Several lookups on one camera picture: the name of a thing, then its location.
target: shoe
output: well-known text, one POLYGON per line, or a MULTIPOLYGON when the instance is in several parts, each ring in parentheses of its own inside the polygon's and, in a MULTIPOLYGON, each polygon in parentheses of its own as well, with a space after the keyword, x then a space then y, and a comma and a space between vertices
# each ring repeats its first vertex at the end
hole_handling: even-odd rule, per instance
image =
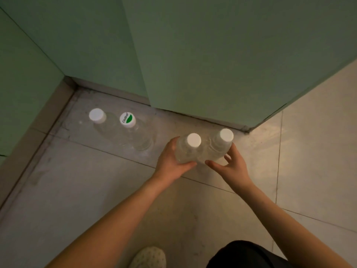
POLYGON ((129 268, 166 268, 165 253, 154 246, 145 247, 135 255, 129 268))

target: empty bottle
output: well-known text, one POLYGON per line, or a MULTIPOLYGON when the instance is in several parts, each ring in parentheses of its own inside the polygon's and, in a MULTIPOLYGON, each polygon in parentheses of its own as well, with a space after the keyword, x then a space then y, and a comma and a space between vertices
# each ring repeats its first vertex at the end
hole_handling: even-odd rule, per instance
POLYGON ((152 131, 140 119, 130 112, 124 112, 120 116, 120 124, 124 126, 129 143, 136 150, 145 150, 151 146, 152 131))
POLYGON ((232 145, 233 136, 233 132, 230 129, 222 129, 211 135, 203 146, 203 152, 199 161, 214 161, 223 157, 232 145))
POLYGON ((198 134, 181 136, 176 142, 175 156, 181 164, 197 160, 201 151, 201 137, 198 134))
POLYGON ((110 140, 115 145, 125 145, 127 138, 124 129, 116 115, 104 112, 102 109, 95 108, 89 112, 89 118, 94 123, 94 129, 104 138, 110 140))

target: bottle cap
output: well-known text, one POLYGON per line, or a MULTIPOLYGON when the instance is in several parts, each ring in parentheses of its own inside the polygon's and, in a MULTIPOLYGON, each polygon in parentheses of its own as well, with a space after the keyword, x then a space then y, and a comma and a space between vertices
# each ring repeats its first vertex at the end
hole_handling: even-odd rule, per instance
POLYGON ((234 135, 230 129, 222 129, 220 131, 220 137, 225 142, 232 142, 234 135))
POLYGON ((101 124, 107 119, 107 115, 102 109, 95 108, 89 112, 89 118, 95 124, 101 124))
POLYGON ((130 112, 124 112, 120 116, 120 123, 126 128, 132 128, 136 124, 134 115, 130 112))
POLYGON ((189 134, 187 136, 187 143, 191 147, 197 148, 201 144, 201 137, 196 133, 189 134))

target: tile floor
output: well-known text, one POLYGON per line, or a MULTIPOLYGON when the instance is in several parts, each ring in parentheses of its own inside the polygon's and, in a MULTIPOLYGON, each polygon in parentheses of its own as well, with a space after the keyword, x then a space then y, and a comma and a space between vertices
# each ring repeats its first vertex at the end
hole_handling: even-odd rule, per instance
MULTIPOLYGON (((249 135, 234 131, 254 182, 296 220, 357 267, 357 62, 249 135)), ((154 171, 167 141, 220 125, 79 90, 0 211, 0 267, 43 267, 154 171), (113 147, 88 121, 95 107, 131 111, 156 131, 145 152, 113 147)), ((232 240, 281 255, 249 207, 200 166, 153 204, 118 266, 156 245, 167 267, 205 267, 232 240)))

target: green logo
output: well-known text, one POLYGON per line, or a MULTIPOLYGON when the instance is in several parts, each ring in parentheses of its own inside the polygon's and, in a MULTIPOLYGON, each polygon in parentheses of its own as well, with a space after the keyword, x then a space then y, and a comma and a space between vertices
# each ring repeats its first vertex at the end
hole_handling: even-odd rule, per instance
POLYGON ((129 123, 132 119, 133 119, 133 116, 130 115, 130 116, 127 118, 127 120, 126 120, 126 123, 129 123))

